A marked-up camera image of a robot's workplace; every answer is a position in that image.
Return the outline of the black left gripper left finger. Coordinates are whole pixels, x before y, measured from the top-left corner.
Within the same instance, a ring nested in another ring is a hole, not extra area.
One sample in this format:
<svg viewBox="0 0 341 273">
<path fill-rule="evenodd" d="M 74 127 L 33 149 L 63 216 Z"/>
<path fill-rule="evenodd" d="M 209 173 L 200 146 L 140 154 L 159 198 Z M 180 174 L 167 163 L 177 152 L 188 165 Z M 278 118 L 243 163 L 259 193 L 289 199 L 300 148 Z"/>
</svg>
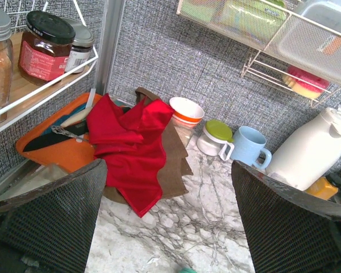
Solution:
<svg viewBox="0 0 341 273">
<path fill-rule="evenodd" d="M 106 163 L 97 159 L 0 201 L 0 272 L 24 272 L 23 256 L 52 272 L 84 272 L 106 176 Z"/>
</svg>

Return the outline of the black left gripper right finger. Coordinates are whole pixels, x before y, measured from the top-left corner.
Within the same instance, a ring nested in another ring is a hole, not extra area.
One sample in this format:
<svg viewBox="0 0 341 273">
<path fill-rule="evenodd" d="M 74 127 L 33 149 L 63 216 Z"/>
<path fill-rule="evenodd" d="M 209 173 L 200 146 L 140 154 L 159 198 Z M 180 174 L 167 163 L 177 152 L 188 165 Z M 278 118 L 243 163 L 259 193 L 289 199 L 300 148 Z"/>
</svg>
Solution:
<svg viewBox="0 0 341 273">
<path fill-rule="evenodd" d="M 234 161 L 232 184 L 256 272 L 341 272 L 341 205 Z"/>
</svg>

